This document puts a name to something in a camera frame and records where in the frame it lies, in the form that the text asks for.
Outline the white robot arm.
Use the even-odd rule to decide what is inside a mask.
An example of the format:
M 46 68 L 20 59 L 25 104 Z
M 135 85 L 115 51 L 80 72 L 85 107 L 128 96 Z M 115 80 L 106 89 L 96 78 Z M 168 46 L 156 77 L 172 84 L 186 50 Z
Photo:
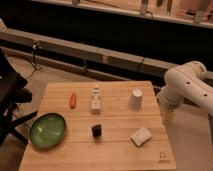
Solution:
M 165 85 L 157 93 L 162 121 L 168 123 L 173 111 L 188 99 L 213 117 L 213 87 L 204 82 L 207 69 L 199 61 L 191 61 L 169 69 Z

